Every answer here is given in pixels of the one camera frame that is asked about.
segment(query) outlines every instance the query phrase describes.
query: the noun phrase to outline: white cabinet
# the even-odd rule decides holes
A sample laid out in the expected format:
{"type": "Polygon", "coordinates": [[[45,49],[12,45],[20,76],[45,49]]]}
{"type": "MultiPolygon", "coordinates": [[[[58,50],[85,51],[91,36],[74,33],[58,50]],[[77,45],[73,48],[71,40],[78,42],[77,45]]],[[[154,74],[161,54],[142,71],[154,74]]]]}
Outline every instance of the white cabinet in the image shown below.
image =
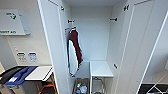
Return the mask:
{"type": "Polygon", "coordinates": [[[95,86],[95,87],[101,87],[100,89],[102,92],[100,93],[105,93],[106,92],[106,87],[105,87],[105,81],[103,79],[105,78],[112,78],[114,77],[112,71],[109,68],[109,65],[107,64],[106,61],[90,61],[90,94],[93,92],[98,92],[98,91],[93,91],[93,80],[100,80],[100,85],[102,86],[95,86]]]}
{"type": "MultiPolygon", "coordinates": [[[[62,4],[56,0],[38,1],[50,57],[55,69],[58,92],[59,94],[69,94],[73,90],[74,79],[68,72],[67,47],[64,44],[66,43],[64,30],[61,29],[62,23],[68,21],[65,21],[60,13],[62,4]]],[[[77,27],[81,37],[84,61],[90,61],[90,66],[85,66],[86,69],[90,68],[90,89],[92,90],[92,78],[102,77],[108,78],[105,79],[107,94],[136,93],[146,72],[166,14],[167,7],[164,2],[168,1],[128,0],[126,2],[123,0],[123,4],[118,5],[119,12],[116,12],[118,11],[117,7],[114,9],[115,12],[112,12],[113,7],[74,6],[73,2],[75,1],[67,3],[71,10],[69,20],[75,20],[71,25],[77,27]],[[117,15],[113,15],[113,18],[118,18],[117,21],[110,21],[111,12],[112,14],[117,13],[117,15]],[[109,36],[109,34],[113,34],[110,32],[114,32],[116,36],[109,36]],[[109,41],[113,41],[112,46],[109,46],[109,41]]]]}

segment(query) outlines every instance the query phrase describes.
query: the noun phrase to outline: floor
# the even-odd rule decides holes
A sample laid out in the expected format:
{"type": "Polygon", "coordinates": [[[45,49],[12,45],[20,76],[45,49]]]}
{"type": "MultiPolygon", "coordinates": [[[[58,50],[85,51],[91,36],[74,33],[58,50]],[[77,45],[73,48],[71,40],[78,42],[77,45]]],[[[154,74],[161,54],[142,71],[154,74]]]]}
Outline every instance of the floor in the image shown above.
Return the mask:
{"type": "MultiPolygon", "coordinates": [[[[141,87],[140,87],[140,90],[139,90],[138,94],[146,94],[148,92],[148,90],[153,85],[154,84],[142,84],[141,87]]],[[[168,89],[168,85],[164,85],[164,84],[159,84],[156,87],[159,88],[161,91],[166,91],[168,89]]],[[[156,93],[156,92],[158,92],[156,89],[152,89],[150,93],[152,93],[152,94],[161,94],[161,93],[156,93]]]]}
{"type": "Polygon", "coordinates": [[[47,87],[43,90],[43,92],[41,94],[55,94],[54,92],[54,88],[52,87],[47,87]]]}

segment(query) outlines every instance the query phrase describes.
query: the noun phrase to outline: sticker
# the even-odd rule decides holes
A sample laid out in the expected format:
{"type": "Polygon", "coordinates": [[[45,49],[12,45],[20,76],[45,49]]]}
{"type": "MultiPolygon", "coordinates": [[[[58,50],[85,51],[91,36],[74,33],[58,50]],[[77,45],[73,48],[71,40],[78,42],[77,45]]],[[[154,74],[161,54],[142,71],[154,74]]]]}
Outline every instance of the sticker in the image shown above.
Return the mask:
{"type": "Polygon", "coordinates": [[[12,77],[12,78],[9,80],[9,82],[15,82],[16,79],[17,79],[17,77],[12,77]]]}

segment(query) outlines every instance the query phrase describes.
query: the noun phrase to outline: cabinet door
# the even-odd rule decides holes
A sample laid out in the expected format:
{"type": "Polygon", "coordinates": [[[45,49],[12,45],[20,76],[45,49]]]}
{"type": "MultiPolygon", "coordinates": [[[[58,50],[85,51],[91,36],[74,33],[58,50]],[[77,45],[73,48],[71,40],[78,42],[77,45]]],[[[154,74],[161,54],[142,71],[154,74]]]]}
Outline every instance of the cabinet door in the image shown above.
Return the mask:
{"type": "Polygon", "coordinates": [[[126,45],[115,94],[137,93],[168,9],[166,0],[135,2],[129,0],[130,8],[125,17],[126,45]]]}
{"type": "Polygon", "coordinates": [[[72,94],[69,88],[73,82],[69,81],[67,49],[62,34],[60,6],[48,0],[38,0],[38,3],[58,94],[72,94]]]}

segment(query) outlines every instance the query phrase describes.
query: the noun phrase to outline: hook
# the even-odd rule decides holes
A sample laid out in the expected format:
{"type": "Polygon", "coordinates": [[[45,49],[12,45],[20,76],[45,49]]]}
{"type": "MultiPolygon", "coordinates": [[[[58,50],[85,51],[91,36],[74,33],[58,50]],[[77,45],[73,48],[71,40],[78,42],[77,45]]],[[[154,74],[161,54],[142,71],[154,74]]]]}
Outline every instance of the hook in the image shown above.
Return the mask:
{"type": "Polygon", "coordinates": [[[117,21],[117,18],[115,18],[115,19],[110,19],[110,20],[114,20],[114,21],[117,21]]]}
{"type": "Polygon", "coordinates": [[[75,20],[73,20],[73,21],[68,20],[68,23],[70,23],[70,22],[71,22],[71,23],[72,23],[72,22],[75,22],[75,20]]]}

